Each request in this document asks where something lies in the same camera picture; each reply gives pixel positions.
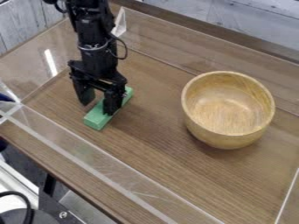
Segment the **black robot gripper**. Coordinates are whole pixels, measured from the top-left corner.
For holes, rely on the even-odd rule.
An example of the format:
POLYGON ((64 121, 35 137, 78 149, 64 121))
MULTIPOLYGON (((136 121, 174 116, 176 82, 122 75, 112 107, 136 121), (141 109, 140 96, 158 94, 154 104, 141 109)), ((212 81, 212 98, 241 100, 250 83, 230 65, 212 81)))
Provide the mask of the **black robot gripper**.
POLYGON ((126 56, 117 56, 117 42, 78 42, 80 60, 70 60, 69 77, 82 106, 94 100, 94 89, 104 93, 102 111, 112 116, 121 108, 126 78, 117 71, 117 61, 126 56))

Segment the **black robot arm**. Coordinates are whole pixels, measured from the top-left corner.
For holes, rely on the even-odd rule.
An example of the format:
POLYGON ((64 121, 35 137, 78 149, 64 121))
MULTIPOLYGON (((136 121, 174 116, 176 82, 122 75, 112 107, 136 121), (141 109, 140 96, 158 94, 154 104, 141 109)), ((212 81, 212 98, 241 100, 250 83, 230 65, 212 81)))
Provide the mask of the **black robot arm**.
POLYGON ((102 114, 112 116, 121 108, 125 97, 126 78, 117 71, 117 41, 112 33, 114 16, 108 0, 42 0, 54 9, 68 14, 77 33, 80 60, 70 60, 69 78, 80 103, 86 106, 94 99, 94 90, 104 92, 102 114))

